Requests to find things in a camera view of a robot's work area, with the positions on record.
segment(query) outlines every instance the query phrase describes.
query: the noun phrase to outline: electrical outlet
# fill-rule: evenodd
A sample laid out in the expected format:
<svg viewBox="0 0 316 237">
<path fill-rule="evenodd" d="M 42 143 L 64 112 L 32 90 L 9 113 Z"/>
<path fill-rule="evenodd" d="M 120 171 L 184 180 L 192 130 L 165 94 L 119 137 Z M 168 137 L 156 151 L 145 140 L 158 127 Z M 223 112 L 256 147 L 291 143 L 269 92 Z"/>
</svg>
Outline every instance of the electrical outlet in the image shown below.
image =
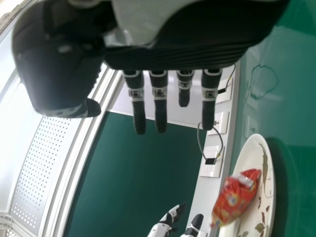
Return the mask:
<svg viewBox="0 0 316 237">
<path fill-rule="evenodd" d="M 227 132 L 228 118 L 229 112 L 221 112 L 214 115 L 214 127 L 219 131 L 220 134 L 225 134 Z M 214 134 L 217 135 L 214 129 L 207 132 L 208 136 Z"/>
<path fill-rule="evenodd" d="M 218 85 L 219 93 L 221 91 L 223 91 L 223 90 L 225 91 L 225 86 L 226 86 L 227 81 L 228 81 L 228 79 L 221 80 L 219 82 L 219 85 Z M 217 97 L 216 97 L 216 104 L 223 103 L 225 101 L 231 100 L 232 88 L 233 88 L 232 85 L 233 85 L 233 79 L 231 79 L 231 81 L 228 83 L 226 92 L 223 92 L 223 93 L 220 93 L 220 94 L 217 95 Z"/>
<path fill-rule="evenodd" d="M 220 146 L 204 147 L 204 155 L 206 158 L 216 158 Z M 202 163 L 199 170 L 200 176 L 219 178 L 221 175 L 223 160 L 224 160 L 224 150 L 223 147 L 221 155 L 217 158 L 215 164 L 206 164 L 206 160 L 202 157 Z"/>
</svg>

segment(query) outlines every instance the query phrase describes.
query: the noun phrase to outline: white plate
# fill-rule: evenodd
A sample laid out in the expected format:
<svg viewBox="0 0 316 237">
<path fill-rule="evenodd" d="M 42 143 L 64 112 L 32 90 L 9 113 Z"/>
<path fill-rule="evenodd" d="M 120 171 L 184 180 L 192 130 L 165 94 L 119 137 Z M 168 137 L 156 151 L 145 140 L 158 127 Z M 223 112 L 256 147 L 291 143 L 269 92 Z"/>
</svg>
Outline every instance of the white plate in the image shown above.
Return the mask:
<svg viewBox="0 0 316 237">
<path fill-rule="evenodd" d="M 221 227 L 219 237 L 269 237 L 271 235 L 276 208 L 276 182 L 268 144 L 259 134 L 249 137 L 242 147 L 234 174 L 254 168 L 262 172 L 254 200 L 237 220 Z M 265 184 L 264 171 L 267 174 Z"/>
</svg>

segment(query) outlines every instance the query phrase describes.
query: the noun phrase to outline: perforated metal panel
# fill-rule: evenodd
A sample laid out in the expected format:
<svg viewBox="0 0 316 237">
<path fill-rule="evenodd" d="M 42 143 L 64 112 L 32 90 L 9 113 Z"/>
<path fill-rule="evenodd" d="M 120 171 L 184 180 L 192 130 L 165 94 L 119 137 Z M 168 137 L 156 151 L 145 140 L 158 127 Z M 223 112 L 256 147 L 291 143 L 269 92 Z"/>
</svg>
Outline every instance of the perforated metal panel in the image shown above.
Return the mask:
<svg viewBox="0 0 316 237">
<path fill-rule="evenodd" d="M 5 231 L 4 237 L 19 237 L 19 236 L 12 231 Z"/>
<path fill-rule="evenodd" d="M 26 155 L 10 215 L 35 235 L 79 123 L 80 119 L 43 117 Z"/>
</svg>

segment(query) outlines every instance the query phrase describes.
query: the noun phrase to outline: red snack bag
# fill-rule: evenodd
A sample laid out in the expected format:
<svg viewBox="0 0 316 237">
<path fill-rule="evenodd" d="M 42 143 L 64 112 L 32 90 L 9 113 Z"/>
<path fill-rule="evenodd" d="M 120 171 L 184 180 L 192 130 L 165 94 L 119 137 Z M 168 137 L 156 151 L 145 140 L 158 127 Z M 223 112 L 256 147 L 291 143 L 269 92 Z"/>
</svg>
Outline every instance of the red snack bag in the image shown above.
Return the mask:
<svg viewBox="0 0 316 237">
<path fill-rule="evenodd" d="M 224 226 L 240 216 L 253 200 L 261 171 L 249 169 L 226 178 L 212 211 L 211 227 Z"/>
</svg>

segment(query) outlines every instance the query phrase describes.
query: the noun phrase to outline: plate rim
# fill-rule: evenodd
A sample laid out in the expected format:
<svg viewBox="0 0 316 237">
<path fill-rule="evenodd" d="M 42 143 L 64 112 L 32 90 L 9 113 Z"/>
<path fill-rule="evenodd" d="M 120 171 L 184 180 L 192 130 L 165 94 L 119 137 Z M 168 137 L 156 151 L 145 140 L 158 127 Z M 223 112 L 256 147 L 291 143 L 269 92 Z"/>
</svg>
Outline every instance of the plate rim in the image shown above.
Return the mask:
<svg viewBox="0 0 316 237">
<path fill-rule="evenodd" d="M 242 154 L 243 150 L 245 149 L 246 145 L 248 143 L 250 143 L 255 138 L 257 138 L 257 140 L 259 140 L 260 143 L 262 144 L 262 146 L 264 147 L 264 149 L 266 151 L 266 154 L 267 154 L 267 157 L 271 161 L 271 164 L 272 164 L 271 179 L 273 180 L 273 182 L 272 182 L 271 191 L 272 191 L 272 195 L 273 195 L 273 201 L 272 201 L 272 206 L 271 206 L 271 212 L 267 216 L 267 220 L 269 220 L 269 219 L 271 220 L 271 223 L 269 223 L 269 233 L 268 233 L 267 236 L 271 236 L 273 225 L 274 225 L 274 219 L 275 219 L 276 199 L 277 199 L 277 197 L 276 197 L 276 177 L 275 177 L 275 170 L 274 170 L 274 166 L 273 166 L 273 160 L 272 160 L 271 152 L 270 152 L 270 149 L 269 149 L 269 146 L 268 146 L 268 143 L 267 143 L 266 139 L 262 135 L 260 135 L 258 133 L 255 133 L 255 134 L 251 135 L 247 139 L 247 141 L 244 143 L 244 145 L 243 145 L 243 147 L 242 147 L 242 149 L 241 149 L 241 151 L 240 151 L 240 153 L 238 155 L 238 158 L 237 158 L 237 161 L 236 161 L 236 164 L 235 164 L 235 167 L 234 167 L 233 174 L 235 174 L 235 170 L 236 170 L 236 166 L 237 166 L 238 160 L 239 160 L 240 155 Z"/>
</svg>

